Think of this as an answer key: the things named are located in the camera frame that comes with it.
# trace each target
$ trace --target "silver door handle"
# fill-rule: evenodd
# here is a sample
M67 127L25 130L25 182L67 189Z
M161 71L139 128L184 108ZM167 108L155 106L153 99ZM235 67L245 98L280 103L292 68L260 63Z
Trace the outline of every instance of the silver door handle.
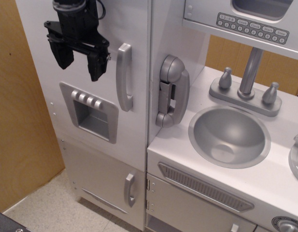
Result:
M133 96L127 94L126 72L131 63L131 45L124 43L118 49L116 60L116 93L121 109L128 112L133 107Z
M171 127L179 124L185 114L189 97L189 74L179 58L168 55L160 70L160 80L156 125ZM172 85L176 87L174 108L170 106Z
M239 226L237 224L232 224L230 232L238 232L239 231Z
M132 207L135 203L135 198L130 195L130 189L135 179L133 174L128 174L124 183L124 201L127 205Z
M291 148L288 156L289 167L292 170L294 176L298 180L298 134L294 138L295 144Z

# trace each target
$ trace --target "white cabinet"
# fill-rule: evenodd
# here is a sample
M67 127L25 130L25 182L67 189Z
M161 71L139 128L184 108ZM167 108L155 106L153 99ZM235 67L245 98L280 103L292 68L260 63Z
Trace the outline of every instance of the white cabinet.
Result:
M74 193L143 230L145 173L67 135L58 143Z
M148 227L163 221L184 232L253 232L256 225L150 174L147 189Z

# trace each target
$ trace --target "stove knob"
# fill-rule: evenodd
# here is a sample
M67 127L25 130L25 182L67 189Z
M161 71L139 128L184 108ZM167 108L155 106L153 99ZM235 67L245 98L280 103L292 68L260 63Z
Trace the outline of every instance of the stove knob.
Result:
M278 222L280 232L298 232L298 224L289 220L280 220Z

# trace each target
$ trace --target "wooden wall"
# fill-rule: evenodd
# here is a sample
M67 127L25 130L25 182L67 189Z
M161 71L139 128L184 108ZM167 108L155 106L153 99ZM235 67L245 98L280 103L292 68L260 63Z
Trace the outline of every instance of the wooden wall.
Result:
M206 66L221 71L231 67L235 76L243 77L251 50L250 46L211 36ZM266 86L276 81L279 90L297 95L298 60L265 51L255 81Z
M64 169L14 0L0 0L0 211Z

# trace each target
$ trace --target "ice dispenser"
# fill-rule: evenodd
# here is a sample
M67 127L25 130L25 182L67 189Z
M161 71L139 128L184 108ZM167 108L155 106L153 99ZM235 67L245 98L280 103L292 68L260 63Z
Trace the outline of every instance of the ice dispenser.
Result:
M119 109L113 103L60 83L72 123L109 143L116 143Z

